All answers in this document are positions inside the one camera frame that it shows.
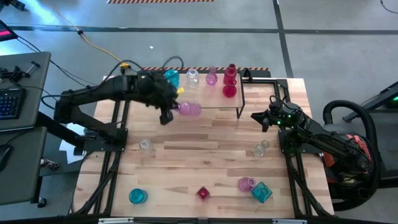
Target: white paper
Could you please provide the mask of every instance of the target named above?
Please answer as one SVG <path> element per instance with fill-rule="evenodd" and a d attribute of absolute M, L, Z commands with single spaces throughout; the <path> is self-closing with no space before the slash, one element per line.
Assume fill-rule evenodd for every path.
<path fill-rule="evenodd" d="M 67 128 L 76 132 L 79 135 L 84 135 L 85 134 L 85 129 L 84 127 L 78 125 L 78 124 L 68 124 Z M 80 161 L 82 160 L 85 155 L 82 156 L 75 156 L 73 155 L 73 151 L 75 150 L 75 146 L 67 143 L 65 140 L 62 140 L 61 145 L 60 145 L 60 151 L 66 151 L 67 152 L 67 161 L 68 164 L 71 164 L 72 162 Z"/>

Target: concrete floor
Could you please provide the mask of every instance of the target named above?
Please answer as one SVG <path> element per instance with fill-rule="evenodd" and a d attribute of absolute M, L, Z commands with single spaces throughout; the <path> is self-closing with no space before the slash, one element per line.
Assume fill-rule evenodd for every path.
<path fill-rule="evenodd" d="M 398 2 L 384 0 L 398 11 Z M 27 12 L 5 7 L 0 19 L 13 26 L 68 25 L 50 8 L 37 0 L 25 1 Z M 277 29 L 272 0 L 216 0 L 190 4 L 108 5 L 102 0 L 54 0 L 51 3 L 77 26 L 146 28 L 245 28 Z M 378 0 L 279 0 L 285 29 L 397 30 L 397 14 L 385 11 Z M 87 45 L 75 32 L 16 31 L 52 60 L 75 75 L 100 82 L 116 61 Z M 161 66 L 165 59 L 180 55 L 187 66 L 269 67 L 273 77 L 286 77 L 278 34 L 178 33 L 178 32 L 85 32 L 95 44 L 123 59 L 142 66 Z M 313 118 L 322 122 L 322 109 L 331 100 L 362 103 L 396 82 L 398 40 L 396 35 L 286 35 L 295 78 L 304 78 Z M 0 55 L 30 50 L 16 40 L 0 43 Z M 60 90 L 79 86 L 50 66 L 45 89 Z M 93 114 L 95 105 L 84 112 Z M 41 106 L 51 115 L 52 111 Z M 347 111 L 336 110 L 336 122 Z M 386 166 L 398 169 L 396 115 L 374 116 L 378 126 L 380 150 Z M 354 122 L 355 129 L 361 125 Z M 46 151 L 59 147 L 49 136 Z M 41 195 L 45 208 L 29 203 L 0 206 L 0 220 L 64 215 L 72 201 L 77 174 L 44 178 Z M 398 190 L 377 191 L 364 205 L 338 212 L 339 217 L 397 223 Z"/>

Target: red cube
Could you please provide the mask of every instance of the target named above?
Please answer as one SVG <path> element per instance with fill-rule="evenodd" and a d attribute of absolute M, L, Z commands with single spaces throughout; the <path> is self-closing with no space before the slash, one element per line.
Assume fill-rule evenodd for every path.
<path fill-rule="evenodd" d="M 202 201 L 204 201 L 208 196 L 210 196 L 210 192 L 205 187 L 202 187 L 198 190 L 197 195 Z"/>

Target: keyboard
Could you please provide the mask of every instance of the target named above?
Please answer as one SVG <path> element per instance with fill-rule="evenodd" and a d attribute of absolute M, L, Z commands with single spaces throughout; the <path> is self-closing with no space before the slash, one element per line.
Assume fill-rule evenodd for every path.
<path fill-rule="evenodd" d="M 0 120 L 18 119 L 26 89 L 0 89 Z"/>

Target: yellow cable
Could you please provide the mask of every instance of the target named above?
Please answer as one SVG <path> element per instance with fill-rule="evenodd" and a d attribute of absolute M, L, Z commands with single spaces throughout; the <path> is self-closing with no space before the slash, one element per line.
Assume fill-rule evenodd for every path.
<path fill-rule="evenodd" d="M 56 10 L 49 2 L 47 2 L 46 0 L 43 0 L 43 2 L 46 3 L 46 5 L 48 5 L 50 8 L 52 8 L 58 15 L 60 15 L 60 17 L 62 17 L 63 19 L 65 19 L 67 22 L 69 22 L 69 24 L 72 25 L 72 26 L 76 29 L 76 31 L 79 31 L 79 30 L 80 30 L 77 26 L 75 26 L 72 22 L 70 22 L 67 18 L 65 18 L 60 12 L 58 12 L 58 10 Z M 83 39 L 87 42 L 87 44 L 89 44 L 90 46 L 92 46 L 92 47 L 94 47 L 94 48 L 96 48 L 96 49 L 98 49 L 98 50 L 100 50 L 100 51 L 102 51 L 102 52 L 105 52 L 105 53 L 107 53 L 108 55 L 114 57 L 114 58 L 115 58 L 116 60 L 118 60 L 119 62 L 122 62 L 122 60 L 120 60 L 117 56 L 115 56 L 115 55 L 112 54 L 111 52 L 108 52 L 107 50 L 105 50 L 105 49 L 103 49 L 103 48 L 101 48 L 101 47 L 98 47 L 98 46 L 95 46 L 94 44 L 92 44 L 92 43 L 87 39 L 87 37 L 86 37 L 85 34 L 80 34 L 80 35 L 81 35 L 81 36 L 83 37 Z M 122 67 L 125 67 L 125 66 L 128 66 L 128 64 L 122 63 L 121 66 L 122 66 Z"/>

